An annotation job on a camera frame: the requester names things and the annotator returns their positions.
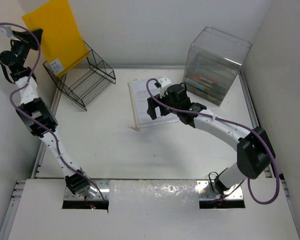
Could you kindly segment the clear plastic drawer cabinet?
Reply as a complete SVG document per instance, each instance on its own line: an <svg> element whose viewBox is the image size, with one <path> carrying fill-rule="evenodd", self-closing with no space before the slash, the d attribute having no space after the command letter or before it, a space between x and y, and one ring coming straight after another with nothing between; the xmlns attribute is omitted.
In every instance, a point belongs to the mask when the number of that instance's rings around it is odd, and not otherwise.
<svg viewBox="0 0 300 240"><path fill-rule="evenodd" d="M225 30L206 26L192 42L186 59L183 82L189 92L220 106L244 65L252 43ZM203 78L196 81L193 76ZM211 83L202 91L197 85Z"/></svg>

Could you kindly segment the orange black highlighter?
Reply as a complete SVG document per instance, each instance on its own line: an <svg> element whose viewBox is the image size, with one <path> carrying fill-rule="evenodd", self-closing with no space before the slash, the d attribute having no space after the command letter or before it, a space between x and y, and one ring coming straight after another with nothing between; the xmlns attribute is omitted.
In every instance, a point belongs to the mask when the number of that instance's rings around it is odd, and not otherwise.
<svg viewBox="0 0 300 240"><path fill-rule="evenodd" d="M198 81L198 82L199 82L199 81L203 81L203 78L200 77L199 75L194 75L194 76L193 76L193 79L196 80L196 81Z"/></svg>

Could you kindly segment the yellow clip file folder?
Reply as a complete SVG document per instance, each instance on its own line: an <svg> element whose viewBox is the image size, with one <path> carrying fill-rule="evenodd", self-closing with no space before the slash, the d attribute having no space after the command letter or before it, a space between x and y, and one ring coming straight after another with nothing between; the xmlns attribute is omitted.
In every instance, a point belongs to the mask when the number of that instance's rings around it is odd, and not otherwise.
<svg viewBox="0 0 300 240"><path fill-rule="evenodd" d="M43 30L40 49L56 76L66 74L88 55L67 0L50 0L22 20L31 31Z"/></svg>

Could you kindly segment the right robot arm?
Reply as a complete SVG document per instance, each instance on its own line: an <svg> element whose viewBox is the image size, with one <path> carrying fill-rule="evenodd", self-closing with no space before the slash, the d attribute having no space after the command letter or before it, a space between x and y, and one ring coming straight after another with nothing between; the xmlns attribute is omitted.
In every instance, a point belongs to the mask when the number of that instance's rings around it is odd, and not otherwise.
<svg viewBox="0 0 300 240"><path fill-rule="evenodd" d="M233 185L246 179L256 179L275 160L275 153L267 132L261 127L251 129L245 125L218 117L206 106L192 102L183 83L173 84L168 79L154 81L159 90L147 99L147 114L157 119L156 108L162 117L176 115L179 120L194 129L211 134L232 147L236 163L219 173L212 189L221 195Z"/></svg>

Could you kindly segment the white front cover panel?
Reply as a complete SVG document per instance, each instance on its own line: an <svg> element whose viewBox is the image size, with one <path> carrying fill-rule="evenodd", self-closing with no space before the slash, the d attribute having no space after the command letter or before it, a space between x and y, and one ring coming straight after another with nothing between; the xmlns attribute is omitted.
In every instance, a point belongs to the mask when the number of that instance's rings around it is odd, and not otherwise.
<svg viewBox="0 0 300 240"><path fill-rule="evenodd" d="M283 191L259 205L242 187L244 208L201 209L193 180L112 180L108 210L64 209L65 182L29 179L11 240L296 240Z"/></svg>

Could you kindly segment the blue translucent highlighter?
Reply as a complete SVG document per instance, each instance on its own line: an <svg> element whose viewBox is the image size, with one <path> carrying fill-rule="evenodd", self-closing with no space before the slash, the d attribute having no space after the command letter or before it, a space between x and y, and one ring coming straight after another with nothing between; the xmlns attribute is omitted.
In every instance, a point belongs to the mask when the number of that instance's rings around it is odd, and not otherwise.
<svg viewBox="0 0 300 240"><path fill-rule="evenodd" d="M201 90L201 91L205 90L205 87L203 85L200 85L200 84L197 85L196 88L199 89L199 90Z"/></svg>

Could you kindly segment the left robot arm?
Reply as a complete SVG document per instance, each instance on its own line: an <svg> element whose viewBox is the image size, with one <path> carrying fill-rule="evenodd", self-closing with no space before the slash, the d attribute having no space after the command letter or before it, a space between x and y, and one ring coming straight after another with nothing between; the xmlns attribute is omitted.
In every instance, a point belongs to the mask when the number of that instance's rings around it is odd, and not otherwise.
<svg viewBox="0 0 300 240"><path fill-rule="evenodd" d="M92 181L71 159L57 136L58 122L37 93L37 78L33 69L25 67L30 50L39 52L43 30L23 32L0 24L0 36L10 40L10 50L0 53L0 65L5 79L17 86L20 104L14 108L29 132L38 137L52 152L62 169L66 187L73 195L92 198L96 193Z"/></svg>

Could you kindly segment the yellow translucent highlighter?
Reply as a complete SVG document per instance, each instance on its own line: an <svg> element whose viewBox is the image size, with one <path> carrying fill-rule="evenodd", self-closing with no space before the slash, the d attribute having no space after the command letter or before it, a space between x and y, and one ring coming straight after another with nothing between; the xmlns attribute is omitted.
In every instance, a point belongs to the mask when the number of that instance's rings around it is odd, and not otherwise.
<svg viewBox="0 0 300 240"><path fill-rule="evenodd" d="M212 88L214 87L214 86L213 86L211 83L209 83L209 82L203 82L202 85L203 85L205 88L210 88L210 89L212 89Z"/></svg>

